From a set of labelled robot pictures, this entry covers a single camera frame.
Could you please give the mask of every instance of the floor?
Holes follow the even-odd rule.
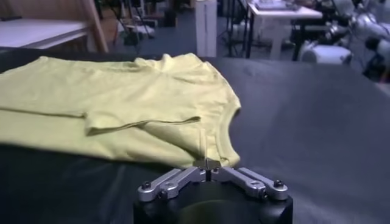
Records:
[[[110,52],[120,52],[124,54],[136,55],[133,46],[123,45],[123,40],[117,38],[116,44],[113,44],[114,32],[116,29],[116,20],[110,9],[104,10],[105,19],[102,20],[102,26]],[[218,17],[217,30],[218,34],[222,35],[218,38],[217,57],[227,57],[228,49],[224,45],[223,37],[226,27],[226,20],[223,17]],[[241,54],[242,44],[236,46],[236,51]],[[361,73],[366,61],[371,58],[373,53],[365,50],[364,43],[356,41],[351,47],[354,53],[354,58],[351,67]],[[169,54],[172,56],[196,53],[196,30],[195,30],[195,15],[193,11],[184,12],[177,15],[177,27],[158,27],[155,30],[155,38],[145,38],[140,43],[140,51],[138,55],[161,55]],[[282,51],[281,60],[290,61],[293,55],[293,49],[285,49]],[[269,49],[252,47],[251,58],[268,59]]]

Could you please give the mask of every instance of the black table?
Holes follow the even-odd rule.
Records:
[[[132,59],[16,50],[0,54],[0,72],[40,55]],[[295,223],[389,223],[390,100],[385,94],[343,66],[205,60],[241,100],[230,126],[240,165],[288,185]],[[131,223],[137,186],[168,169],[2,145],[0,222]]]

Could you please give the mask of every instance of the table leg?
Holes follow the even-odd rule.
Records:
[[[247,25],[248,25],[248,13],[249,13],[249,7],[247,6],[246,7],[246,10],[245,10],[245,27],[244,27],[244,37],[243,37],[243,49],[242,49],[242,55],[244,54],[245,52],[245,44],[246,44],[246,32],[247,32]]]
[[[230,1],[231,0],[227,0],[227,9],[226,9],[226,31],[229,32],[229,19],[230,19]]]
[[[298,37],[298,40],[295,43],[294,54],[292,55],[292,60],[293,61],[297,61],[298,60],[300,48],[302,47],[303,42],[305,41],[305,39],[304,39],[305,38],[305,32],[306,32],[305,25],[300,25],[299,37]]]
[[[254,23],[255,22],[255,15],[251,12],[250,13],[250,20],[249,20],[249,39],[246,47],[246,58],[250,58],[250,47],[252,46],[253,41],[253,34],[254,34]]]
[[[97,52],[98,51],[92,30],[87,31],[87,49],[88,49],[88,52]]]
[[[232,0],[232,7],[230,9],[230,31],[228,31],[229,35],[229,40],[228,40],[228,45],[229,45],[229,57],[232,56],[232,46],[233,46],[233,19],[234,19],[234,12],[235,12],[235,2],[236,0]]]
[[[280,59],[280,53],[282,51],[282,43],[283,43],[283,33],[285,31],[284,24],[278,21],[279,24],[276,24],[273,30],[272,35],[272,47],[271,47],[271,60]]]

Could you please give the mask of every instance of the metal linkage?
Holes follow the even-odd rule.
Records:
[[[288,197],[287,186],[283,184],[282,181],[276,180],[272,181],[258,173],[255,173],[247,168],[239,168],[239,172],[251,177],[255,180],[261,181],[266,186],[266,192],[268,197],[271,197],[274,200],[286,200]]]
[[[214,169],[211,171],[211,179],[220,182],[230,181],[251,197],[265,198],[266,196],[266,186],[262,182],[247,177],[231,167]]]
[[[247,168],[237,170],[231,167],[214,168],[211,172],[201,167],[191,166],[185,170],[173,169],[152,182],[145,182],[138,188],[140,201],[152,201],[156,197],[164,200],[174,198],[179,195],[179,191],[189,182],[201,181],[231,182],[254,198],[265,199],[269,197],[273,200],[286,200],[288,198],[288,188],[282,181],[272,181]]]
[[[152,201],[157,196],[170,199],[178,196],[179,190],[189,182],[205,180],[206,171],[198,167],[190,167],[185,170],[173,169],[152,182],[145,182],[138,188],[140,201]]]

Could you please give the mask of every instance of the yellow t-shirt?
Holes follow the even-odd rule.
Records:
[[[40,57],[0,75],[0,142],[99,158],[233,166],[227,81],[193,54],[160,61]]]

